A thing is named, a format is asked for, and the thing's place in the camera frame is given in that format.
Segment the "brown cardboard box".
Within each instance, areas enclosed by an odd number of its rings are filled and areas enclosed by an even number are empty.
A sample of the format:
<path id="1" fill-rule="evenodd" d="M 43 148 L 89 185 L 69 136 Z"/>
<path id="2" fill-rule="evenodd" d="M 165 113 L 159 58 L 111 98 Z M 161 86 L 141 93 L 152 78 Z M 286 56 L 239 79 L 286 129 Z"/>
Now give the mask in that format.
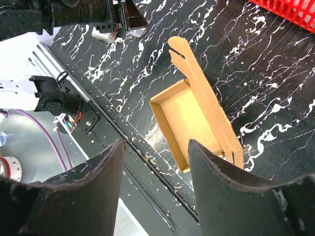
<path id="1" fill-rule="evenodd" d="M 243 148 L 188 41 L 168 39 L 171 62 L 185 75 L 150 100 L 157 123 L 181 172 L 190 171 L 188 146 L 194 139 L 239 168 Z"/>

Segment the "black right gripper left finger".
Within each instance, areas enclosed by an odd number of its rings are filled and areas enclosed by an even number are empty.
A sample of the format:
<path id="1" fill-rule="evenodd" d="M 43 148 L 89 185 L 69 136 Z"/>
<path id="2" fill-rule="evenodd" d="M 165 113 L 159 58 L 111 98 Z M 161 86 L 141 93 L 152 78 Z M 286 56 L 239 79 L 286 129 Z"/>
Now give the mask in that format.
<path id="1" fill-rule="evenodd" d="M 1 178 L 1 235 L 113 235 L 125 153 L 125 142 L 117 139 L 93 158 L 44 182 Z"/>

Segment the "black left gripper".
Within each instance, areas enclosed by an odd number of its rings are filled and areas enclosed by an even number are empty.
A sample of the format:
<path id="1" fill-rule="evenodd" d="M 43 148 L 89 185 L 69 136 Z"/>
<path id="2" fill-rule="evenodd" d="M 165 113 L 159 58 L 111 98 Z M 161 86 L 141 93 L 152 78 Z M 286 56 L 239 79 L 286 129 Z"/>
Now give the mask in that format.
<path id="1" fill-rule="evenodd" d="M 42 17 L 49 29 L 91 25 L 101 33 L 146 28 L 148 21 L 132 0 L 43 0 Z"/>

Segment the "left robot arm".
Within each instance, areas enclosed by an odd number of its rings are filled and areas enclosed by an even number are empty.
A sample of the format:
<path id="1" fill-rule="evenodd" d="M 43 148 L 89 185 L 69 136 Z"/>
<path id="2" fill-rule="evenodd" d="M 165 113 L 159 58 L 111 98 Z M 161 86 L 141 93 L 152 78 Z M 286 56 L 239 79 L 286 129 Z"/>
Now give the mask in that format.
<path id="1" fill-rule="evenodd" d="M 28 32 L 52 34 L 54 28 L 88 25 L 101 33 L 129 32 L 145 28 L 147 20 L 131 0 L 3 0 L 0 3 L 0 39 Z M 74 125 L 89 133 L 100 112 L 69 87 L 67 72 L 58 77 L 31 76 L 2 79 L 0 107 L 18 111 L 50 112 L 74 116 Z"/>

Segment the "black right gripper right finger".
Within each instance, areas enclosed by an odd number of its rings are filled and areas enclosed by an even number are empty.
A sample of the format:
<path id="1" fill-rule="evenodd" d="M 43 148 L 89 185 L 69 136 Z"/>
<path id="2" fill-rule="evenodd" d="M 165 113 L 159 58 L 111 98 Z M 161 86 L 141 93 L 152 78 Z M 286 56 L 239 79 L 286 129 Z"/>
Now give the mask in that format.
<path id="1" fill-rule="evenodd" d="M 312 236 L 315 176 L 277 183 L 189 141 L 196 209 L 204 236 Z"/>

